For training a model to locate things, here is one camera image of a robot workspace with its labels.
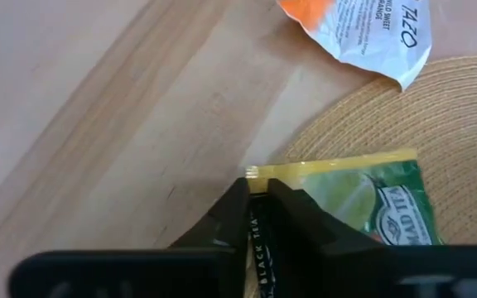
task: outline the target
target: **wood grain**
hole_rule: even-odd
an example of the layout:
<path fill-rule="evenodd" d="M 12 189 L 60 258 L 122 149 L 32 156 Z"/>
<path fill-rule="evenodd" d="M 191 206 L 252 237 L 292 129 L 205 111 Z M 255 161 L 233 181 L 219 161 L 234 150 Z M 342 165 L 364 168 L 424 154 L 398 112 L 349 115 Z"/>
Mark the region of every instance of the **wood grain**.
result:
<path fill-rule="evenodd" d="M 467 8 L 432 3 L 436 58 L 477 53 Z M 165 247 L 374 76 L 273 0 L 0 0 L 0 297 L 34 252 Z"/>

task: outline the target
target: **woven placemat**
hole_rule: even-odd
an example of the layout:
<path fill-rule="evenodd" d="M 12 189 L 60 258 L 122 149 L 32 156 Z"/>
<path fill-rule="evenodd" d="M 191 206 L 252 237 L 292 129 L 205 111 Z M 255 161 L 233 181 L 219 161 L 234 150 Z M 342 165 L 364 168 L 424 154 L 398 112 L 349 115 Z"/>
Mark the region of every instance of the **woven placemat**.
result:
<path fill-rule="evenodd" d="M 377 79 L 322 113 L 286 149 L 311 161 L 415 147 L 446 243 L 477 243 L 477 57 L 431 63 L 404 93 Z"/>

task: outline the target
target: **green tea packet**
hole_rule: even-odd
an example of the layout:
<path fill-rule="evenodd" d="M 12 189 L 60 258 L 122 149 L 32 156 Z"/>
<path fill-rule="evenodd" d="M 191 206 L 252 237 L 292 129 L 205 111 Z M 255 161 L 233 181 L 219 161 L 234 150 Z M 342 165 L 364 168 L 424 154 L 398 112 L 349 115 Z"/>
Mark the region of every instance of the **green tea packet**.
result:
<path fill-rule="evenodd" d="M 266 192 L 270 178 L 304 190 L 325 212 L 379 242 L 442 244 L 415 150 L 250 166 L 246 178 L 252 193 Z"/>

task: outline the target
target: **wooden table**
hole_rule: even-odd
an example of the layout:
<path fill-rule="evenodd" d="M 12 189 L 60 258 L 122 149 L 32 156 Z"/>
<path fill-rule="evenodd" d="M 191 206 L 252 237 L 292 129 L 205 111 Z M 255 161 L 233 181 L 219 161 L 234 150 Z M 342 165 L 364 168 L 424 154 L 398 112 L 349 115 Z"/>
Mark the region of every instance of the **wooden table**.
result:
<path fill-rule="evenodd" d="M 477 54 L 477 1 L 431 9 L 433 60 Z M 34 252 L 165 247 L 373 77 L 274 0 L 0 0 L 0 297 Z"/>

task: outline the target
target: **tazo tea packet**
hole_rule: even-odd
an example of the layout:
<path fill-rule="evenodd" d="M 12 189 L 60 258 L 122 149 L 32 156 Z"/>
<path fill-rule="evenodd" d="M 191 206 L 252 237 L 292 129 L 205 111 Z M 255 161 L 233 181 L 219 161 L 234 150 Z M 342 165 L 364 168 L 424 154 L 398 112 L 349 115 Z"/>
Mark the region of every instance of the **tazo tea packet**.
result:
<path fill-rule="evenodd" d="M 441 244 L 426 196 L 415 150 L 305 161 L 280 166 L 250 166 L 252 193 L 278 178 L 304 190 L 325 212 L 389 245 Z"/>
<path fill-rule="evenodd" d="M 429 0 L 279 0 L 337 60 L 395 79 L 406 89 L 431 49 Z"/>

